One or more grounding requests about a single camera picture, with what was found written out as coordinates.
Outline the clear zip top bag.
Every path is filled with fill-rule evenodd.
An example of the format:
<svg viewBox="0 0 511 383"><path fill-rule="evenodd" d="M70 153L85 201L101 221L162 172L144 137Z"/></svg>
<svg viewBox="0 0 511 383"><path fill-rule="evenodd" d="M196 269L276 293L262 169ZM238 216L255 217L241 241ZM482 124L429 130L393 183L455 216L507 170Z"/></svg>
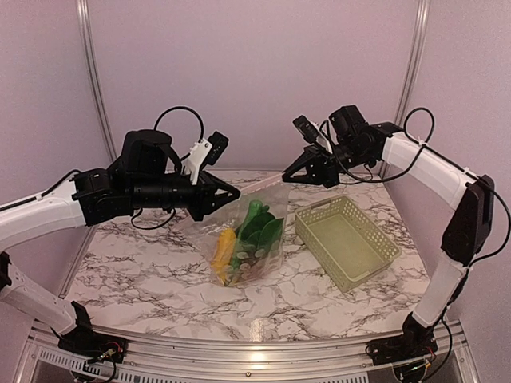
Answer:
<svg viewBox="0 0 511 383"><path fill-rule="evenodd" d="M280 267L290 191L279 175L271 176L244 188L237 201L199 225L212 282L238 286Z"/></svg>

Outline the green white bok choy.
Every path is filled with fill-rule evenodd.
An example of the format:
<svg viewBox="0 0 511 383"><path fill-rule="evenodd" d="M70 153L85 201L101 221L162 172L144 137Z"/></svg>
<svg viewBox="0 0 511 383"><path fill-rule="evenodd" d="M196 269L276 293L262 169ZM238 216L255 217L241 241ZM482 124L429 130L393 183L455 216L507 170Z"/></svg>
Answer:
<svg viewBox="0 0 511 383"><path fill-rule="evenodd" d="M248 271L268 257L271 251L278 250L283 224L283 217L276 217L261 200L252 199L244 221L235 230L237 240L230 262L232 269Z"/></svg>

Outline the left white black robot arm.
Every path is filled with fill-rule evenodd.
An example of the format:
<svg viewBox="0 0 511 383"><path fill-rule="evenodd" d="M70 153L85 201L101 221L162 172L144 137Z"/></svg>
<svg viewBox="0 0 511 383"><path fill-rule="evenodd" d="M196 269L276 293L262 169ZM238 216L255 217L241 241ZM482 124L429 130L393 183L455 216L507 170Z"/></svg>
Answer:
<svg viewBox="0 0 511 383"><path fill-rule="evenodd" d="M201 221L240 197L237 188L204 170L227 146L228 138L214 132L194 144L181 160L169 134L131 131L120 156L107 168L72 170L47 191L2 206L2 302L48 325L64 350L99 359L120 357L124 338L93 330L84 306L59 298L26 277L7 249L55 231L93 227L144 209L173 215L183 208Z"/></svg>

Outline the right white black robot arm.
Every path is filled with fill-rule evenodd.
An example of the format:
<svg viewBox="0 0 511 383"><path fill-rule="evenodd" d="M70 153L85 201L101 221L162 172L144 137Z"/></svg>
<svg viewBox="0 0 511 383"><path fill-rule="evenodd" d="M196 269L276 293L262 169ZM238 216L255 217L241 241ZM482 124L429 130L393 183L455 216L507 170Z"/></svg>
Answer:
<svg viewBox="0 0 511 383"><path fill-rule="evenodd" d="M334 111L327 123L335 130L334 137L304 115L294 119L308 145L284 170L283 181L331 188L339 184L340 175L350 176L352 168L374 167L382 161L398 168L401 176L413 176L454 212L442 235L437 268L403 322L401 334L373 340L366 348L377 363L413 357L431 345L434 327L462 292L474 257L489 237L494 182L456 165L430 148L428 140L414 139L403 127L391 122L369 124L355 105Z"/></svg>

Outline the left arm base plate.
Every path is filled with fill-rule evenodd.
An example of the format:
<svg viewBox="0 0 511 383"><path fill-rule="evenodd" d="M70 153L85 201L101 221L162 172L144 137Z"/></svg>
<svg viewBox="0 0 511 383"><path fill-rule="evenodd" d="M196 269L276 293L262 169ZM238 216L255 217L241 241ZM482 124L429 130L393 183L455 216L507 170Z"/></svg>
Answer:
<svg viewBox="0 0 511 383"><path fill-rule="evenodd" d="M100 333L83 339L63 337L58 341L60 349L87 357L93 362L106 360L117 364L123 362L127 346L126 338Z"/></svg>

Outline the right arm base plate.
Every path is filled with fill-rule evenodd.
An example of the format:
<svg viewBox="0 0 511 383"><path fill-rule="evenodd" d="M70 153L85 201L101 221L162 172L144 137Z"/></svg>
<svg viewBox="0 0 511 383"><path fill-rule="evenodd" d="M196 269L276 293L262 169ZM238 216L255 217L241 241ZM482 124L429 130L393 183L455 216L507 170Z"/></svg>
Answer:
<svg viewBox="0 0 511 383"><path fill-rule="evenodd" d="M366 355L371 358L373 365L385 365L433 355L438 351L435 338L427 338L423 343L407 343L403 335L379 338L369 341L366 345Z"/></svg>

